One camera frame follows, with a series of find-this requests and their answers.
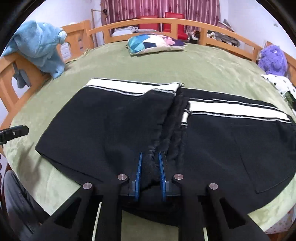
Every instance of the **silver screw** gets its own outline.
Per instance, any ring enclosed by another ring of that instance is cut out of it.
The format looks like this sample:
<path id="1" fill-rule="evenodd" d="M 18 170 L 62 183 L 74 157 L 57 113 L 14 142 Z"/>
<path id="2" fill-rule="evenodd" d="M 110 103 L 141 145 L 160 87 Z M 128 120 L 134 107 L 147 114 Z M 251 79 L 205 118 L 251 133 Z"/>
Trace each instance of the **silver screw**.
<path id="1" fill-rule="evenodd" d="M 212 189 L 212 190 L 217 190 L 218 185 L 216 183 L 210 183 L 209 188 Z"/>
<path id="2" fill-rule="evenodd" d="M 128 176 L 125 175 L 125 174 L 119 174 L 117 178 L 118 178 L 120 181 L 124 181 L 125 179 L 128 178 Z"/>
<path id="3" fill-rule="evenodd" d="M 180 173 L 177 173 L 177 174 L 174 175 L 174 178 L 176 180 L 182 180 L 184 178 L 184 176 L 182 174 L 180 174 Z"/>
<path id="4" fill-rule="evenodd" d="M 92 186 L 91 183 L 84 183 L 84 184 L 83 184 L 83 188 L 84 188 L 84 189 L 90 189 L 91 186 Z"/>

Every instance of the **purple fluffy stuffed animal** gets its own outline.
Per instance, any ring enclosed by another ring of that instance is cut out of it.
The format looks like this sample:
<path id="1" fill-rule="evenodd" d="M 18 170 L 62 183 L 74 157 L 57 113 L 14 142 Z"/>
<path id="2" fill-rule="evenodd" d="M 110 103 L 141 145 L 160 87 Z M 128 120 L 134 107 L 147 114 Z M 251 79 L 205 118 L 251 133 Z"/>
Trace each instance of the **purple fluffy stuffed animal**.
<path id="1" fill-rule="evenodd" d="M 261 50 L 261 59 L 258 66 L 263 69 L 266 74 L 274 74 L 285 76 L 288 63 L 285 54 L 276 45 L 270 45 Z"/>

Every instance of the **green patterned cloth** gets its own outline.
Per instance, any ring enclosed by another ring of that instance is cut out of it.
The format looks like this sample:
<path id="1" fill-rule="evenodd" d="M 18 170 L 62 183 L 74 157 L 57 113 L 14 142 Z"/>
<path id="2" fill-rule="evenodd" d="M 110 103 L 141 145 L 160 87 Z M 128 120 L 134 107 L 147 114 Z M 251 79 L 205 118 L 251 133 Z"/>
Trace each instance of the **green patterned cloth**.
<path id="1" fill-rule="evenodd" d="M 195 44 L 188 44 L 181 52 L 130 56 L 125 44 L 106 44 L 68 63 L 65 72 L 48 81 L 12 121 L 12 126 L 27 125 L 30 132 L 5 145 L 6 157 L 24 187 L 49 214 L 57 210 L 79 185 L 42 158 L 35 151 L 35 145 L 53 117 L 90 78 L 181 82 L 188 88 L 270 102 L 294 116 L 276 89 L 260 76 L 264 72 L 254 62 L 221 49 Z M 275 200 L 250 214 L 263 230 L 280 220 L 296 203 L 295 185 L 294 178 Z M 122 240 L 177 241 L 177 234 L 176 227 L 123 213 Z"/>

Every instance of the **pants leg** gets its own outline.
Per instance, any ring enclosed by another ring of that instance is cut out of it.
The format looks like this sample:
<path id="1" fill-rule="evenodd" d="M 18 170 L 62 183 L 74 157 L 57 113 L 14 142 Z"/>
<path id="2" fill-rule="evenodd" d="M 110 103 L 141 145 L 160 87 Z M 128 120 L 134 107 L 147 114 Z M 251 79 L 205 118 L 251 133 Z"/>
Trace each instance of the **pants leg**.
<path id="1" fill-rule="evenodd" d="M 12 170 L 4 176 L 4 194 L 10 226 L 21 241 L 27 241 L 49 215 L 26 191 Z"/>

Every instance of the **bed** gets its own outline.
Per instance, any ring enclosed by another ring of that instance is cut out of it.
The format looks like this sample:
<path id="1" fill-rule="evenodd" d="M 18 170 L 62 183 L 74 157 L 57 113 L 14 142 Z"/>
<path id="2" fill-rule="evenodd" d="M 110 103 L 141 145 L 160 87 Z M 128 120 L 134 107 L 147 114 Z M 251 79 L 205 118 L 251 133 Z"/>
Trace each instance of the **bed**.
<path id="1" fill-rule="evenodd" d="M 140 23 L 170 23 L 171 32 L 162 34 L 174 38 L 177 38 L 178 24 L 200 27 L 200 44 L 188 44 L 181 52 L 130 56 L 123 40 L 136 34 L 111 37 L 109 30 Z M 79 185 L 42 158 L 35 151 L 35 145 L 58 111 L 92 77 L 153 83 L 182 82 L 187 88 L 224 92 L 270 102 L 296 120 L 296 116 L 276 89 L 260 77 L 264 71 L 255 62 L 262 48 L 226 29 L 169 18 L 127 20 L 95 29 L 91 29 L 90 22 L 86 20 L 64 26 L 63 29 L 68 33 L 66 42 L 70 45 L 72 57 L 66 64 L 65 72 L 55 80 L 50 79 L 47 74 L 42 74 L 17 53 L 0 59 L 0 98 L 9 112 L 1 129 L 16 125 L 27 125 L 30 128 L 27 136 L 10 141 L 1 153 L 5 154 L 8 160 L 7 168 L 11 167 L 16 172 L 24 187 L 50 215 L 79 188 Z M 249 53 L 209 39 L 206 37 L 208 30 L 235 37 L 253 47 L 253 52 Z M 105 44 L 94 48 L 92 35 L 100 31 L 103 32 Z M 296 68 L 293 58 L 288 61 L 291 68 Z M 32 83 L 32 87 L 20 99 L 11 85 L 14 62 L 19 69 L 27 72 Z M 296 176 L 272 202 L 250 213 L 250 217 L 262 230 L 267 230 L 294 206 L 295 188 Z M 158 232 L 151 234 L 151 229 L 158 229 Z M 140 237 L 142 240 L 143 237 L 147 240 L 178 240 L 178 229 L 124 212 L 122 240 L 139 240 Z"/>

